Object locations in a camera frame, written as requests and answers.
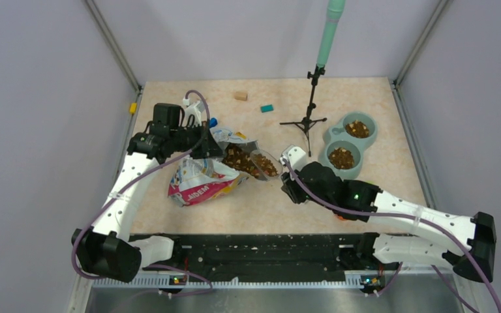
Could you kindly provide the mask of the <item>pink pet food bag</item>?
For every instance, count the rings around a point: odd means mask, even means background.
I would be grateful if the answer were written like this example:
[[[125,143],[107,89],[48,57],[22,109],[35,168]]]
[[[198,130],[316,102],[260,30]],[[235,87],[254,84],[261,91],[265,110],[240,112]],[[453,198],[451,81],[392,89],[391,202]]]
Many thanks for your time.
[[[170,179],[168,197],[180,207],[217,199],[245,181],[258,180],[253,175],[255,167],[250,159],[250,153],[260,149],[258,142],[229,128],[214,127],[211,132],[224,149],[224,157],[193,159],[187,156],[179,162]]]

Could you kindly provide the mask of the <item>clear plastic scoop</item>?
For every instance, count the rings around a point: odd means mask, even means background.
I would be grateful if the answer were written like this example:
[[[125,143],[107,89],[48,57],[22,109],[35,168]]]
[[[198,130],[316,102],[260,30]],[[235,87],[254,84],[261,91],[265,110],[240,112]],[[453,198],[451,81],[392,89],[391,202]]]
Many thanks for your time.
[[[262,149],[255,149],[250,153],[250,160],[255,170],[253,175],[259,181],[272,181],[278,179],[283,173],[283,165]]]

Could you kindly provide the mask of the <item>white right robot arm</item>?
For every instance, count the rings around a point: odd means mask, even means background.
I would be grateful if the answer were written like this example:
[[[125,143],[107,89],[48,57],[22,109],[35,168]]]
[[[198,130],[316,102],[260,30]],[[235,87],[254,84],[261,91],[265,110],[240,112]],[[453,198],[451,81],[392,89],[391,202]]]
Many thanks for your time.
[[[492,282],[496,254],[494,217],[453,215],[406,201],[377,185],[341,179],[319,162],[308,162],[302,148],[291,145],[280,157],[287,168],[282,190],[296,204],[312,201],[345,220],[386,225],[405,232],[369,234],[355,249],[360,266],[379,263],[435,265],[474,282]]]

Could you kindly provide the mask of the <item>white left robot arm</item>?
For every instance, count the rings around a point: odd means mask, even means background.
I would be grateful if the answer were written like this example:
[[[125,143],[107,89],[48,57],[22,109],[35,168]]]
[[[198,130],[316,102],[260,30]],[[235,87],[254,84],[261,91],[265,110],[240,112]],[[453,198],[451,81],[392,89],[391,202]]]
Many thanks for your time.
[[[130,282],[140,269],[160,262],[182,264],[183,252],[163,235],[130,240],[130,230],[145,193],[159,170],[186,156],[219,157],[210,120],[189,115],[177,104],[158,103],[144,131],[129,140],[123,166],[104,205],[92,221],[72,235],[71,263],[86,279]]]

